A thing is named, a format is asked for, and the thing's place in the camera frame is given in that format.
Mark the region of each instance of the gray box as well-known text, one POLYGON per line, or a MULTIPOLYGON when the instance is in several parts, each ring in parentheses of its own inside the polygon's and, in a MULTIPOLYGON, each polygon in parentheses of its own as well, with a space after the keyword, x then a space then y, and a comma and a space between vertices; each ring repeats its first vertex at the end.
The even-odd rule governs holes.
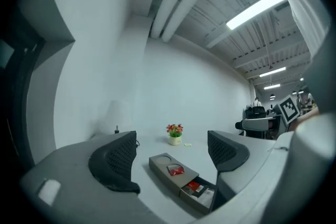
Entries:
POLYGON ((180 197, 183 201, 185 201, 187 204, 195 208, 197 211, 205 215, 209 213, 209 208, 205 207, 198 201, 194 200, 181 188, 183 188, 185 185, 187 185, 190 181, 193 180, 203 185, 208 185, 213 190, 215 190, 215 185, 200 178, 199 173, 191 170, 189 167, 180 163, 178 160, 174 159, 168 153, 163 153, 157 156, 150 157, 149 167, 154 172, 154 174, 168 187, 168 189, 173 192, 173 194, 180 197), (181 165, 184 169, 184 173, 180 175, 171 176, 167 168, 167 166, 171 164, 181 165))

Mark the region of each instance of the person's arm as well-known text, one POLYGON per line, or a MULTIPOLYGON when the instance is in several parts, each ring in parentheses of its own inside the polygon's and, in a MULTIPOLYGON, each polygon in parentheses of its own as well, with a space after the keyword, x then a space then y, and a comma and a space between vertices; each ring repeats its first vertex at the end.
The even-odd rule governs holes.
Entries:
POLYGON ((308 113, 306 113, 305 115, 296 118, 295 120, 293 120, 289 126, 288 132, 290 131, 295 131, 295 129, 299 126, 300 123, 310 119, 311 117, 314 117, 316 115, 319 115, 319 108, 316 107, 314 109, 312 109, 311 111, 309 111, 308 113))

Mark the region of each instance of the flower pot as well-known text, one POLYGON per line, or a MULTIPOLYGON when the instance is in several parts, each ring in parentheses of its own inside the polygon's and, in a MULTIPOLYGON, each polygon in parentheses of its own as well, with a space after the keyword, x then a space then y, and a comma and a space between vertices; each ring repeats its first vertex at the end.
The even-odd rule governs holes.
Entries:
POLYGON ((172 146, 178 146, 180 145, 182 141, 182 137, 172 137, 172 136, 169 136, 169 144, 171 144, 172 146))

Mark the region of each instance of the fluorescent light fixture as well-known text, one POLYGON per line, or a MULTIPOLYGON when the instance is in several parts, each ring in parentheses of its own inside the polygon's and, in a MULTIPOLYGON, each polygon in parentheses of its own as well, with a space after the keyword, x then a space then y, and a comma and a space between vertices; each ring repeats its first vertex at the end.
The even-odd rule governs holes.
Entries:
POLYGON ((262 77, 264 77, 264 76, 268 76, 268 75, 271 75, 271 74, 274 74, 274 73, 278 73, 278 72, 281 72, 281 71, 284 71, 284 70, 286 70, 286 67, 281 67, 281 68, 279 68, 279 69, 276 69, 276 70, 273 70, 273 71, 270 71, 270 72, 261 74, 261 75, 259 75, 259 76, 262 78, 262 77))
POLYGON ((279 4, 284 0, 260 0, 257 3, 253 4, 251 7, 248 7, 243 12, 239 13, 236 17, 231 19, 226 23, 226 25, 231 29, 235 29, 237 26, 243 24, 244 22, 250 20, 259 13, 264 12, 265 10, 273 7, 274 5, 279 4))
POLYGON ((280 84, 264 87, 264 90, 273 89, 273 88, 277 88, 277 87, 280 87, 280 84))

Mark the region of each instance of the potted plant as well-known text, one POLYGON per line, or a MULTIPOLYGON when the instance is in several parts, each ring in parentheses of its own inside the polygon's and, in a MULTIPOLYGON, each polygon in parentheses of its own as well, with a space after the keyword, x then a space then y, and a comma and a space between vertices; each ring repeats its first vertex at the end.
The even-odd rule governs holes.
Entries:
POLYGON ((167 129, 167 133, 169 133, 169 144, 173 145, 173 146, 177 146, 180 145, 181 143, 181 136, 182 136, 182 132, 183 132, 183 127, 181 124, 176 125, 176 124, 172 124, 172 125, 168 125, 166 127, 167 129))

